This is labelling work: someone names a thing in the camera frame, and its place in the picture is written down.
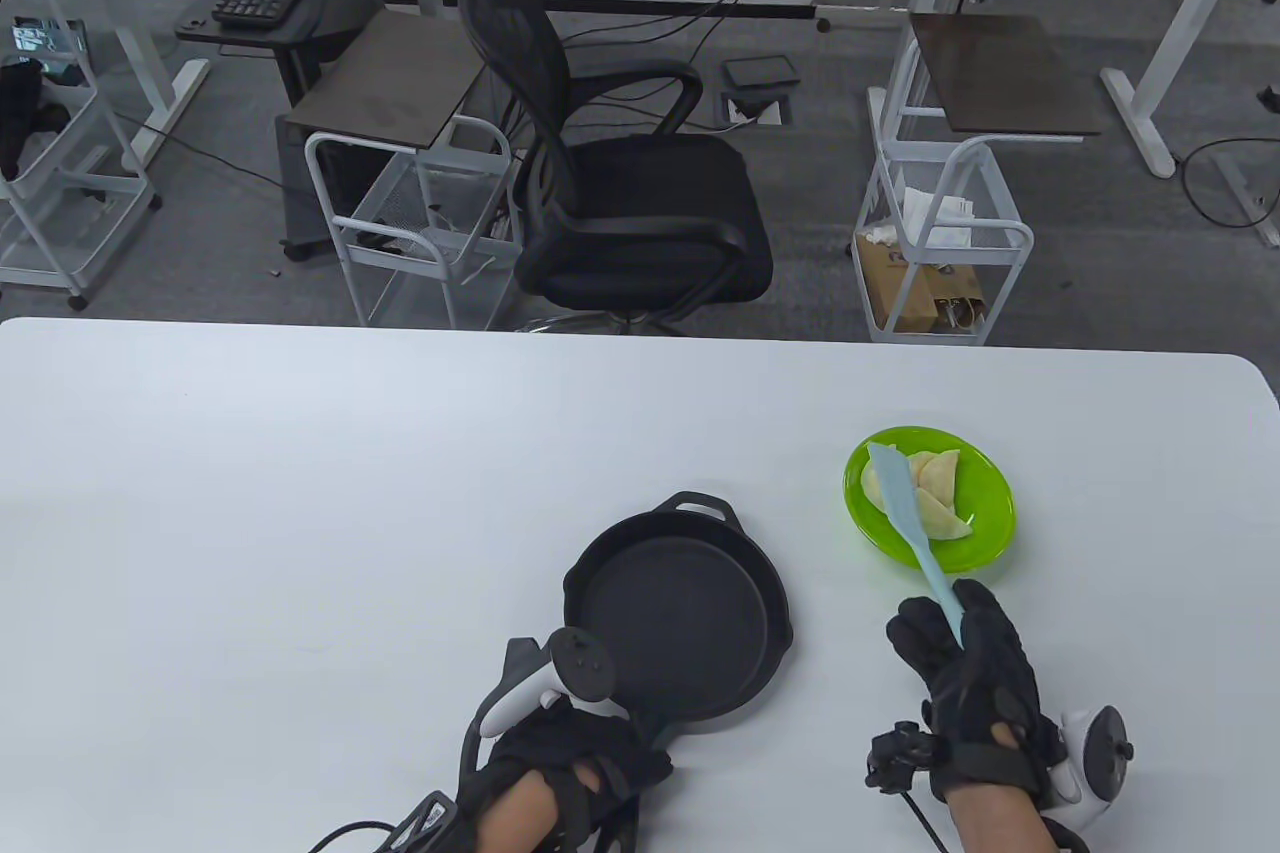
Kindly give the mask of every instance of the left hand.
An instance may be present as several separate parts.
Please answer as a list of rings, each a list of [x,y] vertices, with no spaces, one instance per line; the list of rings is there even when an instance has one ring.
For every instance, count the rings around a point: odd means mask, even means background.
[[[599,779],[588,789],[575,767]],[[595,716],[558,699],[535,710],[494,744],[484,770],[458,790],[458,807],[479,818],[484,809],[530,770],[556,794],[566,849],[576,849],[628,799],[671,775],[671,757],[640,742],[635,727],[617,716]]]

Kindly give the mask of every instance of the cart wheel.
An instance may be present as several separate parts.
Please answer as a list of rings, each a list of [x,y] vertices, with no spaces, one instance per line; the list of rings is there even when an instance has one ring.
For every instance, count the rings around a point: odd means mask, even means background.
[[[284,259],[289,260],[289,263],[307,263],[311,259],[311,248],[307,245],[287,242],[284,245]]]

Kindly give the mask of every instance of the silicone spatula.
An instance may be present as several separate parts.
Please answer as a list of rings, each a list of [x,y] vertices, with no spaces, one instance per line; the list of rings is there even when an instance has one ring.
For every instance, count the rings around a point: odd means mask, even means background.
[[[924,533],[924,524],[920,523],[920,506],[915,501],[915,484],[911,482],[911,465],[897,450],[881,443],[868,443],[872,455],[872,465],[876,467],[876,476],[881,484],[881,497],[884,501],[884,514],[893,529],[899,532],[915,560],[920,562],[924,579],[933,590],[938,606],[947,617],[951,633],[955,634],[956,643],[960,643],[960,619],[964,616],[964,607],[956,599],[951,584],[947,583],[946,574],[938,566],[933,551],[929,548],[929,538]]]

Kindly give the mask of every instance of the chair armrest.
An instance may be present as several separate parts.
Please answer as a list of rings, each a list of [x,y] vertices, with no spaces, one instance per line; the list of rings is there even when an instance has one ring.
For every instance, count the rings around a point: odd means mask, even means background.
[[[570,79],[568,111],[572,114],[585,108],[593,99],[608,93],[609,90],[645,79],[680,79],[680,97],[654,129],[655,134],[672,134],[703,99],[701,73],[684,59],[634,59],[634,61],[577,68]]]

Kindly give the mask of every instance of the cast iron skillet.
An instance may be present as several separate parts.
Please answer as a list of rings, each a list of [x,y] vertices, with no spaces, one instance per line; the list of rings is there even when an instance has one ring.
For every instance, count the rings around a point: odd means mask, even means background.
[[[682,508],[703,506],[719,519]],[[564,625],[609,651],[613,702],[653,743],[764,689],[791,646],[787,594],[723,500],[681,492],[602,533],[564,578]],[[600,830],[596,853],[635,848],[639,803]]]

